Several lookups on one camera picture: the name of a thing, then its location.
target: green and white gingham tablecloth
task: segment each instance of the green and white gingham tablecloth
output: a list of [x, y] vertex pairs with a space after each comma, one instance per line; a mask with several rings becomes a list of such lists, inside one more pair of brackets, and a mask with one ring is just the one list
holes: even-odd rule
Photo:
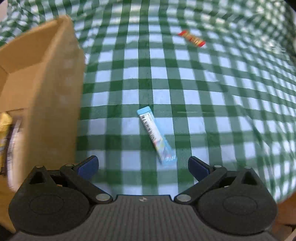
[[[98, 187], [174, 197], [196, 182], [187, 170], [194, 155], [254, 168], [276, 201], [295, 191], [295, 30], [283, 0], [8, 2], [0, 45], [57, 15], [73, 19], [87, 63], [77, 161], [98, 156]], [[175, 165], [159, 164], [136, 114], [145, 106]]]

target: open cardboard box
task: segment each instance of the open cardboard box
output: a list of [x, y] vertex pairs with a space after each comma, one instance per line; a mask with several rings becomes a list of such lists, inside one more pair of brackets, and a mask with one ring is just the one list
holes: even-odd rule
[[22, 139], [12, 160], [14, 191], [35, 165], [59, 169], [75, 160], [84, 67], [68, 16], [0, 48], [0, 113], [22, 119]]

